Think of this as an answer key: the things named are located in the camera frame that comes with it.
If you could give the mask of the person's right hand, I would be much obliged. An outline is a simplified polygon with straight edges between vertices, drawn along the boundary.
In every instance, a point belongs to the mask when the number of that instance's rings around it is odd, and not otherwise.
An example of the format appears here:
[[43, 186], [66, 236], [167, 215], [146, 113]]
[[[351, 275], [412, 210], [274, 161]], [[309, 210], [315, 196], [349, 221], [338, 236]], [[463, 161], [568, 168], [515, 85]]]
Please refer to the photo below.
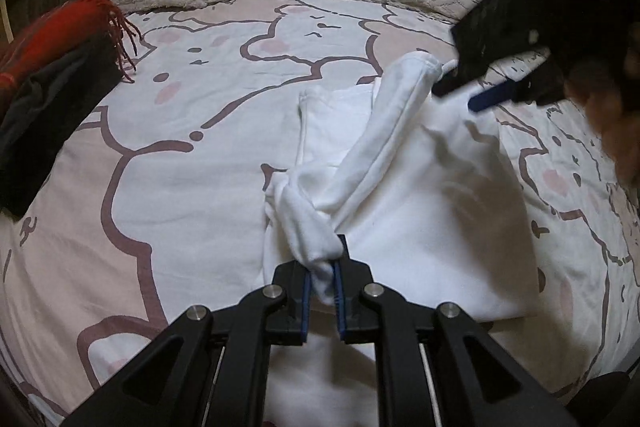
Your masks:
[[623, 95], [597, 64], [575, 67], [564, 80], [564, 92], [585, 109], [600, 136], [603, 152], [614, 162], [616, 178], [639, 187], [639, 114], [623, 109]]

